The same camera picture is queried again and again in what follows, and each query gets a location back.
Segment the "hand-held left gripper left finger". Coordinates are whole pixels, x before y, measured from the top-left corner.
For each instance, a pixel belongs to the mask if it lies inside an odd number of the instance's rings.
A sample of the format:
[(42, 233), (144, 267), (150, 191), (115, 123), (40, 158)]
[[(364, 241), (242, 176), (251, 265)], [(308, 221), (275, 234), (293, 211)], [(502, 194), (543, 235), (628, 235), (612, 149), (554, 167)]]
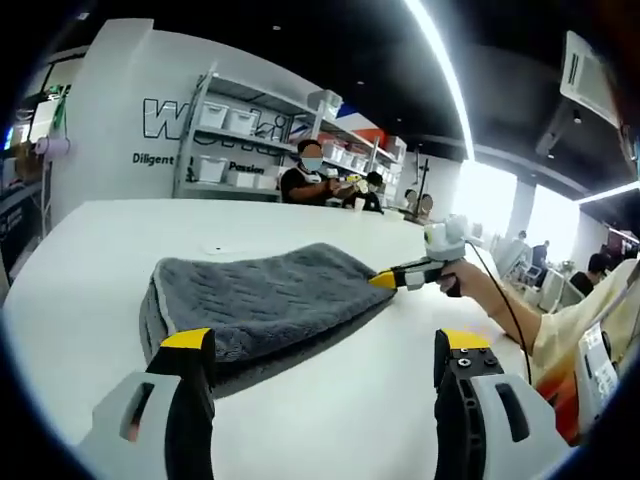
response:
[(212, 329), (165, 339), (95, 406), (83, 466), (97, 479), (212, 479), (214, 373)]

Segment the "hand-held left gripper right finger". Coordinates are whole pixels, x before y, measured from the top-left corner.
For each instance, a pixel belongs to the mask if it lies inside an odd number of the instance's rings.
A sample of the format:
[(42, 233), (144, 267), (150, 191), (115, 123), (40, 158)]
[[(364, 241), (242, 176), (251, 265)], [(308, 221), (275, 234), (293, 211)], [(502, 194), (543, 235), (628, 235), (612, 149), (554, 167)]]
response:
[(437, 479), (546, 479), (572, 448), (552, 407), (467, 331), (434, 339)]

